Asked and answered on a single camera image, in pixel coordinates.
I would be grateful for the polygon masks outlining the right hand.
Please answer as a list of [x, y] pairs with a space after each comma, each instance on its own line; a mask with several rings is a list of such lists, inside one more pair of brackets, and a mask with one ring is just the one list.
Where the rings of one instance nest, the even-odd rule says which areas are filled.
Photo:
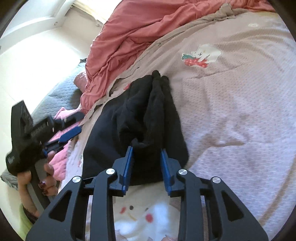
[[169, 235], [165, 235], [163, 238], [162, 238], [162, 241], [177, 241], [178, 239], [177, 238], [173, 238]]

